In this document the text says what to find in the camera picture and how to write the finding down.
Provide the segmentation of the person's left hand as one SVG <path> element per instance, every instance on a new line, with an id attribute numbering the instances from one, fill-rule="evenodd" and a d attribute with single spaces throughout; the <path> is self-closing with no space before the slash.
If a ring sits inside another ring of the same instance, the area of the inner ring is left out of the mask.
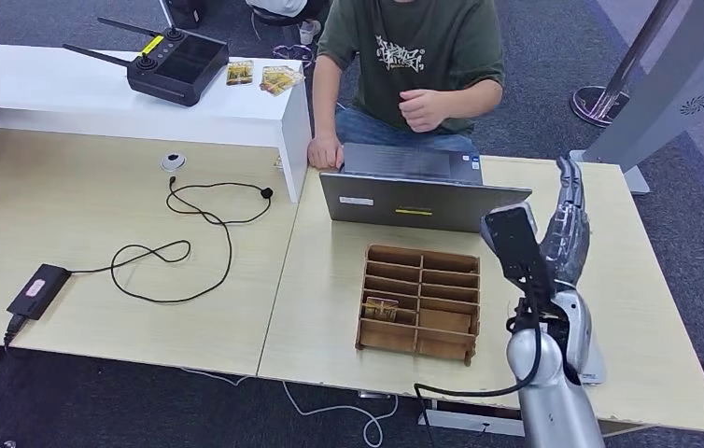
<path id="1" fill-rule="evenodd" d="M 402 91 L 400 97 L 401 115 L 415 133 L 433 131 L 449 117 L 446 92 L 410 90 Z"/>

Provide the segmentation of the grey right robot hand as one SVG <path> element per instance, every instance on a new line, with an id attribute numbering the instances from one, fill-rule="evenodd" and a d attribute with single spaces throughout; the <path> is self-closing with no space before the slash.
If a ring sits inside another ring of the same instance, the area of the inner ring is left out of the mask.
<path id="1" fill-rule="evenodd" d="M 560 171 L 556 210 L 549 219 L 540 248 L 555 282 L 560 287 L 577 288 L 590 244 L 583 174 L 569 157 L 559 157 L 556 166 Z"/>

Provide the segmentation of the person's right hand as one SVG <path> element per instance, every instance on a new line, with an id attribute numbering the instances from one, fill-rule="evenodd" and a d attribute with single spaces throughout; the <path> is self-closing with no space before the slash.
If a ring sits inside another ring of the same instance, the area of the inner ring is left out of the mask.
<path id="1" fill-rule="evenodd" d="M 317 169 L 340 169 L 344 163 L 344 146 L 336 133 L 319 133 L 308 145 L 309 165 Z"/>

